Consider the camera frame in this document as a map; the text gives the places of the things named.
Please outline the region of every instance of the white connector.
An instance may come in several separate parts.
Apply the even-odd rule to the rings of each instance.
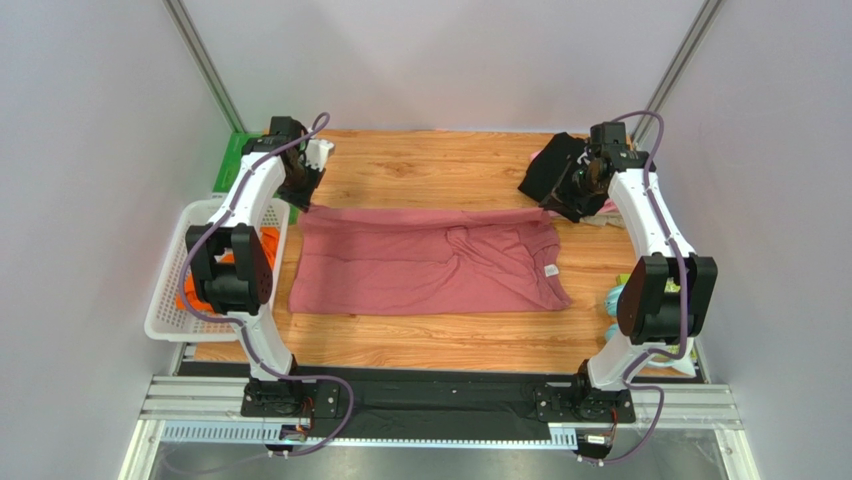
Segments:
[[[334,153],[334,144],[328,140],[321,138],[312,138],[308,141],[308,148],[305,152],[305,161],[308,167],[314,170],[325,170],[325,164],[328,158]]]
[[[586,442],[593,445],[606,445],[606,437],[603,435],[586,435]]]

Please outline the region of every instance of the white plastic basket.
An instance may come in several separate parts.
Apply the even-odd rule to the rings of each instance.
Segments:
[[[237,339],[236,333],[228,324],[209,323],[193,317],[186,310],[180,310],[175,305],[175,295],[178,287],[185,279],[179,279],[180,267],[186,259],[186,243],[184,237],[190,225],[205,225],[210,217],[222,205],[223,199],[201,200],[190,204],[183,211],[172,242],[166,262],[160,271],[154,298],[148,307],[145,318],[145,333],[155,340],[170,342],[228,342]],[[290,218],[290,205],[277,198],[272,199],[269,208],[263,215],[261,226],[276,227],[281,236],[278,240],[278,250],[275,255],[275,267],[272,270],[272,298],[269,308],[275,301],[278,291],[278,275],[281,271],[281,259],[284,257],[284,245],[287,241],[287,222]]]

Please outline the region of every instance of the white wall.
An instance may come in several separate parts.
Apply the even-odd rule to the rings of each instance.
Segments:
[[[727,2],[663,109],[660,176],[719,264],[702,333],[764,479],[848,479],[852,3]]]
[[[229,131],[158,0],[0,6],[0,477],[115,478],[142,323]]]
[[[644,107],[702,0],[186,0],[249,130],[588,131]]]

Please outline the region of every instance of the gray floor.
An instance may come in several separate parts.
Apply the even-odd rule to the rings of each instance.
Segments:
[[[639,439],[619,432],[616,451]],[[253,445],[164,444],[160,455],[176,468],[200,470],[262,453]],[[152,480],[187,478],[158,463]],[[387,447],[329,447],[303,458],[260,459],[205,479],[727,479],[713,431],[658,431],[630,462],[603,469],[578,464],[571,452]]]

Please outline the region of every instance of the metal frame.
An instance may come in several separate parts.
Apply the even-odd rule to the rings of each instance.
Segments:
[[[719,13],[719,9],[723,3],[725,3],[725,0],[705,0],[704,4],[701,6],[701,10],[698,11],[698,15],[696,15],[695,20],[692,22],[692,26],[689,27],[686,37],[684,37],[683,42],[680,44],[677,53],[675,53],[671,64],[669,64],[669,68],[666,69],[666,73],[663,74],[660,84],[657,85],[657,89],[651,96],[651,100],[648,102],[646,110],[659,112],[660,109],[663,108],[669,94],[680,79],[680,76],[683,73],[684,68],[686,68],[686,65],[689,63],[689,60],[692,59],[693,54],[698,48],[698,45],[701,43],[701,40],[704,38],[704,35],[707,33],[707,30],[710,28],[710,25],[713,23],[713,19],[716,18],[716,14]],[[652,122],[653,119],[648,116],[643,117],[639,121],[636,125],[636,129],[633,130],[633,133],[631,134],[631,137],[635,139],[636,143],[642,143],[645,140],[645,137],[650,131]]]
[[[192,18],[189,16],[183,0],[163,0],[163,4],[166,6],[166,10],[169,11],[172,20],[174,20],[175,26],[189,49],[189,53],[195,59],[195,63],[198,64],[201,75],[207,81],[210,92],[216,98],[216,102],[219,104],[225,120],[230,124],[231,130],[235,133],[244,133],[246,131],[245,124],[243,124],[243,120],[240,118],[234,101],[228,95],[228,90],[225,89],[225,84],[222,82],[222,78],[219,77],[219,73],[216,71],[216,67],[213,65],[207,49],[204,48],[204,43],[201,41],[198,31],[192,23]]]
[[[287,444],[270,437],[282,423],[296,418],[246,418],[240,415],[243,378],[155,376],[122,466],[121,479],[147,479],[155,466],[160,442]],[[659,429],[702,429],[716,432],[725,468],[732,480],[759,479],[742,421],[727,385],[663,384],[666,403]],[[644,430],[657,408],[654,392],[634,392],[637,422],[620,428]],[[551,439],[533,441],[397,440],[350,438],[337,446],[488,448],[512,450],[575,450],[578,429],[609,428],[609,424],[549,423]],[[305,445],[318,442],[311,438]]]
[[[240,415],[245,378],[155,376],[142,404],[140,420],[257,422]],[[714,384],[663,384],[666,403],[659,429],[743,428],[731,389]],[[632,393],[638,425],[650,423],[657,409],[654,392]],[[263,419],[287,423],[287,419]],[[554,423],[563,428],[609,428],[608,423]]]

